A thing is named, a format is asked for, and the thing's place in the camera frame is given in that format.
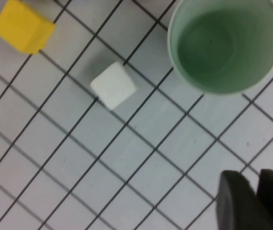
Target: block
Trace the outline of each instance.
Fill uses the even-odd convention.
[[[20,0],[8,0],[0,13],[0,37],[22,53],[38,53],[54,29],[54,23]]]
[[[115,109],[137,90],[136,85],[119,62],[110,65],[91,82],[90,86],[110,110]]]

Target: black grid line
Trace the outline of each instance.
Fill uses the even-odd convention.
[[[261,93],[269,86],[269,84],[272,82],[268,82],[265,87],[255,96],[255,98],[253,99],[253,101],[255,101],[260,95]],[[208,150],[218,141],[218,139],[241,117],[241,115],[249,108],[249,106],[251,105],[251,102],[249,102],[249,104],[247,106],[245,106],[245,108],[236,116],[236,118],[222,131],[222,133],[213,141],[213,143],[202,153],[201,156],[199,156],[199,158],[190,166],[190,168],[186,171],[186,174],[189,173],[189,171],[197,164],[198,161],[200,161],[200,159],[208,152]],[[254,171],[257,175],[259,175],[259,173],[253,169],[250,166],[250,162],[248,162],[247,164],[245,164],[244,168],[241,171],[244,171],[244,169],[246,168],[250,168],[252,171]],[[172,186],[168,192],[158,201],[158,203],[155,205],[155,207],[157,207],[165,198],[166,196],[175,188],[175,186],[183,179],[184,177],[180,177],[179,180],[174,184],[174,186]]]
[[[70,14],[75,20],[77,20],[81,25],[83,25],[86,29],[89,29],[87,25],[85,25],[79,18],[77,18],[72,12],[69,11],[69,9],[66,9],[66,12],[68,14]],[[122,59],[125,62],[125,58],[123,56],[121,56],[116,50],[114,50],[109,44],[107,44],[101,37],[97,36],[97,39],[99,39],[99,41],[101,41],[105,46],[107,46],[112,52],[114,52],[120,59]],[[131,67],[135,72],[137,72],[144,80],[146,80],[150,85],[152,85],[153,87],[156,87],[156,85],[154,83],[152,83],[146,76],[144,76],[138,69],[136,69],[131,63],[129,62],[125,62],[129,67]],[[164,93],[161,89],[157,89],[164,97],[166,97],[170,102],[172,102],[179,110],[181,110],[182,112],[186,112],[185,109],[183,109],[177,102],[175,102],[172,98],[170,98],[166,93]],[[208,132],[208,129],[204,128],[204,126],[201,126],[201,128]],[[212,136],[213,138],[217,138],[215,135],[212,134],[212,132],[208,132],[208,134],[210,136]],[[230,153],[232,153],[236,158],[238,158],[241,162],[243,162],[245,165],[247,164],[241,157],[239,157],[236,153],[234,153],[225,143],[223,143],[219,138],[217,140],[219,143],[221,143],[225,148],[227,148]]]
[[[65,11],[65,7],[60,11],[59,15],[62,15],[63,12]],[[6,93],[6,91],[11,87],[13,81],[17,78],[17,76],[19,75],[19,73],[21,72],[21,70],[23,69],[23,67],[26,65],[26,63],[28,62],[28,60],[31,58],[32,55],[29,55],[27,57],[27,59],[24,61],[24,63],[21,65],[21,67],[18,69],[17,73],[14,75],[13,79],[9,82],[9,84],[6,86],[6,88],[4,89],[4,91],[1,93],[0,95],[0,100],[1,98],[4,96],[4,94]],[[61,82],[64,80],[66,76],[64,75],[58,82],[58,84],[55,86],[55,88],[53,89],[53,91],[49,94],[49,96],[44,100],[44,102],[41,104],[41,106],[39,107],[39,109],[34,113],[34,115],[30,118],[30,120],[27,122],[27,124],[23,127],[23,129],[21,130],[21,132],[18,134],[18,136],[15,138],[15,140],[13,141],[12,145],[10,145],[8,147],[8,149],[5,151],[5,153],[2,155],[2,157],[0,158],[0,163],[3,161],[3,159],[5,158],[5,156],[8,154],[9,150],[12,148],[12,146],[16,143],[16,141],[19,139],[19,137],[22,135],[22,133],[26,130],[26,128],[29,126],[29,124],[32,122],[32,120],[36,117],[36,115],[39,113],[39,111],[41,110],[41,108],[43,107],[43,105],[47,102],[47,100],[51,97],[51,95],[53,94],[53,92],[59,87],[59,85],[61,84]]]
[[[70,3],[70,1],[71,1],[71,0],[69,0],[69,1],[66,3],[65,7],[61,10],[61,13],[64,12],[65,8],[68,6],[68,4]],[[118,2],[118,4],[116,5],[116,7],[115,7],[115,8],[113,9],[113,11],[110,13],[110,15],[109,15],[109,16],[106,18],[106,20],[102,23],[102,25],[100,26],[100,28],[98,29],[98,31],[96,32],[96,34],[98,34],[98,32],[101,31],[102,27],[106,24],[106,22],[109,20],[110,16],[113,14],[113,12],[116,10],[116,8],[119,6],[119,4],[120,4],[121,2],[122,2],[121,0]],[[95,38],[95,36],[90,40],[90,42],[88,43],[88,45],[83,49],[83,51],[81,52],[81,54],[78,56],[78,58],[77,58],[77,59],[75,60],[75,62],[72,64],[72,66],[69,68],[69,70],[67,71],[67,73],[66,73],[66,74],[62,77],[62,79],[59,81],[59,83],[57,84],[57,87],[58,87],[59,84],[64,80],[64,77],[66,77],[66,75],[69,73],[69,71],[73,68],[73,66],[75,65],[75,63],[78,61],[78,59],[79,59],[79,58],[81,57],[81,55],[84,53],[84,51],[88,48],[89,44],[93,41],[94,38]],[[47,100],[50,98],[50,96],[53,94],[53,92],[56,90],[57,87],[55,87],[54,90],[50,93],[49,97],[47,97],[47,99],[43,102],[43,104],[40,106],[39,110],[41,110],[42,106],[47,102]],[[29,125],[29,123],[33,120],[33,118],[36,116],[36,114],[38,114],[39,110],[36,111],[36,113],[33,115],[32,119],[30,119],[30,121],[27,123],[27,125]]]
[[[171,3],[167,6],[167,8],[163,11],[161,16],[154,22],[153,26],[149,29],[149,31],[145,34],[145,36],[141,39],[141,41],[137,44],[137,46],[134,48],[132,53],[125,59],[123,62],[123,65],[126,65],[128,61],[132,58],[132,56],[135,54],[135,52],[138,50],[139,47],[143,44],[143,42],[146,40],[146,38],[149,36],[149,34],[154,30],[154,28],[158,25],[159,21],[163,18],[163,16],[167,13],[167,11],[170,9],[170,7],[175,3],[176,0],[172,0]]]
[[[159,82],[159,84],[154,88],[154,90],[147,96],[147,98],[142,102],[142,104],[139,106],[139,108],[133,113],[133,115],[129,118],[129,120],[124,123],[124,126],[118,131],[118,133],[112,138],[112,140],[107,144],[107,146],[102,150],[102,152],[99,154],[99,156],[97,156],[97,158],[95,159],[95,161],[91,164],[91,166],[85,171],[85,173],[79,178],[79,180],[75,183],[75,185],[71,188],[71,190],[66,194],[66,196],[60,201],[60,203],[54,208],[54,210],[50,213],[50,215],[47,217],[47,219],[45,220],[45,222],[47,222],[51,216],[56,212],[56,210],[60,207],[60,205],[64,202],[64,200],[69,196],[70,193],[72,193],[72,191],[75,189],[75,187],[80,183],[80,181],[87,175],[87,173],[90,171],[90,169],[94,166],[94,164],[100,160],[100,157],[105,153],[105,151],[108,149],[108,147],[113,143],[113,141],[119,136],[119,134],[123,131],[123,129],[128,125],[128,123],[134,118],[134,116],[138,113],[138,111],[141,109],[141,107],[146,103],[146,101],[153,95],[153,93],[155,92],[155,90],[157,89],[157,87],[162,84],[162,82],[164,81],[164,79],[169,75],[169,73],[172,71],[172,69],[167,73],[167,75],[164,76],[164,78]],[[123,189],[123,187],[125,185],[128,184],[128,182],[132,179],[132,177],[138,172],[138,170],[145,164],[145,162],[147,162],[147,160],[154,154],[155,152],[155,149],[157,148],[154,148],[154,150],[147,156],[147,158],[142,162],[142,164],[137,168],[137,171],[134,172],[128,180],[124,180],[122,178],[119,178],[121,181],[124,182],[123,186],[119,189],[119,191],[113,196],[113,199],[115,199],[115,197],[120,193],[120,191]],[[128,185],[136,194],[138,194],[141,198],[145,199],[144,196],[142,196],[135,188],[133,188],[131,185]],[[145,202],[147,202],[149,205],[153,205],[151,204],[151,202],[149,202],[147,199],[145,199]],[[170,221],[175,227],[178,227],[176,225],[176,223],[174,223],[170,218],[168,218],[164,213],[160,212],[160,214],[162,216],[164,216],[168,221]],[[96,218],[92,221],[92,223],[90,225],[93,224],[93,222],[100,217],[100,213],[98,213],[98,215],[96,216]]]
[[[20,95],[20,92],[18,92],[13,86],[11,86],[11,88],[19,95],[19,96],[21,96],[22,98],[24,98],[24,95],[22,96],[22,95]],[[30,103],[32,106],[33,106],[33,104],[34,103],[32,103],[30,100],[28,100],[28,99],[26,99],[26,98],[24,98],[28,103]],[[196,186],[198,186],[198,187],[200,187],[200,189],[201,190],[203,190],[206,194],[209,194],[208,192],[206,192],[200,185],[196,185]],[[131,187],[131,189],[133,189],[134,191],[135,191],[135,193],[136,194],[138,194],[140,197],[142,197],[143,199],[146,199],[146,198],[144,198],[144,196],[142,196],[137,190],[135,190],[133,187]]]
[[[4,136],[1,132],[0,132],[0,137],[5,140],[9,145],[12,143],[11,140],[9,140],[6,136]],[[25,157],[27,160],[29,160],[36,168],[40,168],[40,164],[38,164],[35,160],[33,160],[31,157],[29,157],[25,152],[23,152],[18,146],[14,145],[13,148],[19,153],[21,154],[23,157]],[[95,155],[91,152],[88,152],[88,154],[90,156],[92,156],[93,158],[95,158]],[[56,179],[53,175],[51,175],[48,171],[46,171],[45,169],[42,169],[42,172],[48,176],[53,182],[55,182],[57,185],[59,185],[63,190],[65,190],[66,192],[69,191],[69,188],[67,188],[62,182],[60,182],[58,179]],[[81,198],[79,198],[76,194],[72,193],[71,196],[73,198],[75,198],[76,200],[78,200],[85,208],[87,208],[92,214],[97,215],[97,213],[88,205],[86,204]],[[106,220],[104,220],[103,218],[99,218],[105,225],[107,225],[110,229],[112,230],[116,230],[113,226],[111,226]]]
[[[0,80],[3,81],[4,83],[8,84],[8,82],[0,76]],[[24,98],[31,106],[33,106],[35,109],[37,109],[38,107],[34,105],[33,102],[31,102],[28,98],[26,98],[22,93],[20,93],[14,86],[11,86],[11,89],[17,93],[20,97]],[[55,124],[61,131],[63,131],[65,134],[67,134],[67,132],[60,126],[58,125],[56,122],[54,122],[52,120],[52,118],[50,118],[48,115],[46,115],[43,111],[41,111],[41,114],[47,118],[51,123]],[[3,134],[1,134],[0,132],[0,136],[9,144],[11,144],[11,141],[7,139],[7,137],[5,137]],[[93,153],[90,152],[89,149],[87,149],[85,146],[83,146],[82,144],[80,144],[75,138],[72,137],[72,135],[70,135],[70,138],[72,140],[74,140],[77,144],[79,144],[79,146],[81,148],[83,148],[85,151],[87,151],[92,157],[96,157]],[[13,146],[13,148],[15,148],[20,154],[22,154],[24,157],[26,157],[31,163],[33,163],[37,168],[40,168],[40,165],[35,162],[33,159],[31,159],[29,156],[26,155],[26,153],[24,153],[21,149],[19,149],[16,145]],[[111,168],[109,168],[103,161],[99,160],[100,163],[102,165],[104,165],[104,167],[106,167],[106,169],[108,169],[111,173],[113,173],[118,179],[120,179],[123,183],[125,182],[125,180],[119,176],[116,172],[114,172]],[[69,191],[68,188],[66,188],[64,185],[61,184],[61,182],[59,182],[57,179],[55,179],[52,175],[50,175],[47,171],[45,171],[44,169],[42,170],[47,176],[49,176],[54,182],[56,182],[59,186],[61,186],[65,191]],[[150,201],[148,201],[142,194],[140,194],[140,192],[138,192],[134,187],[132,187],[131,185],[128,184],[128,186],[136,193],[138,194],[142,199],[144,199],[148,204],[150,204],[151,206],[153,206],[153,204],[151,204]],[[74,196],[78,201],[80,201],[81,199],[74,195],[71,194],[72,196]],[[163,214],[161,212],[161,215],[164,216],[166,219],[169,219],[165,214]]]
[[[255,102],[252,102],[251,99],[250,99],[248,96],[246,96],[245,94],[243,94],[243,97],[244,97],[247,101],[251,102],[252,105],[253,105],[254,107],[256,107],[262,114],[264,114],[268,119],[270,119],[270,120],[273,122],[273,117],[272,117],[271,115],[269,115],[266,111],[264,111],[264,110],[263,110],[260,106],[258,106]]]
[[[53,23],[56,23],[57,20],[59,19],[59,17],[64,13],[65,9],[67,8],[67,6],[70,4],[72,0],[68,0],[67,3],[62,7],[62,9],[60,10],[59,14],[57,15],[57,17],[54,19]],[[13,78],[10,81],[10,84],[6,86],[6,88],[4,89],[4,91],[1,93],[0,95],[0,100],[1,98],[4,96],[4,94],[6,93],[6,91],[9,89],[9,87],[12,85],[12,83],[15,81],[15,79],[17,78],[17,76],[19,75],[19,73],[21,72],[21,70],[24,68],[24,66],[27,64],[27,62],[30,60],[32,54],[30,54],[25,61],[23,62],[23,64],[20,66],[20,68],[18,69],[18,71],[16,72],[16,74],[13,76]]]
[[[251,165],[255,159],[261,155],[261,153],[273,142],[273,137],[262,147],[262,149],[248,162],[248,165]]]
[[[5,218],[5,216],[8,214],[8,212],[12,209],[12,207],[16,204],[16,202],[19,200],[19,198],[23,195],[23,193],[26,191],[26,189],[30,186],[30,184],[34,181],[34,179],[38,176],[38,174],[42,171],[42,169],[45,167],[45,165],[51,160],[51,158],[56,153],[56,151],[62,146],[62,144],[65,142],[65,140],[70,136],[70,134],[73,132],[73,130],[78,126],[78,124],[85,117],[85,115],[88,113],[88,111],[93,107],[93,105],[96,103],[97,100],[98,100],[98,98],[95,98],[93,100],[91,105],[86,109],[86,111],[82,114],[82,116],[79,118],[79,120],[74,124],[74,126],[71,128],[71,130],[68,132],[68,134],[63,138],[63,140],[59,143],[59,145],[53,150],[53,152],[46,159],[46,161],[40,166],[40,168],[35,173],[35,175],[31,178],[31,180],[27,183],[27,185],[24,187],[24,189],[20,192],[20,194],[15,198],[13,203],[9,206],[9,208],[2,215],[2,217],[0,218],[0,223]]]
[[[158,24],[163,27],[166,31],[168,30],[167,26],[165,26],[163,23],[161,23],[161,19],[158,20],[152,13],[150,13],[145,7],[143,7],[138,1],[132,0],[139,8],[141,8],[149,17],[151,17],[153,20],[158,22]]]
[[[14,195],[12,195],[9,191],[7,191],[2,185],[0,185],[0,190],[8,196],[12,201],[16,199]],[[40,223],[43,222],[43,220],[37,216],[34,212],[32,212],[25,204],[23,204],[21,201],[17,201],[17,204],[20,205],[27,213],[29,213],[32,217],[34,217],[37,221]],[[51,226],[46,225],[46,228],[49,230],[54,230]]]

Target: grid pattern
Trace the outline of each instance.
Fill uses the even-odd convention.
[[[178,0],[27,2],[57,31],[36,56],[0,40],[0,229],[216,229],[219,173],[273,168],[273,71],[228,98],[180,84]],[[109,111],[88,82],[116,60],[140,89]]]

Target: paper cup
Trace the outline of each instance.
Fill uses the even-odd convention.
[[[273,0],[182,0],[167,45],[174,70],[201,91],[244,91],[273,68]]]

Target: yellow cube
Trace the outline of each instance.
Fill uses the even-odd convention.
[[[38,53],[54,29],[54,23],[20,0],[8,0],[0,13],[0,37],[22,53]]]

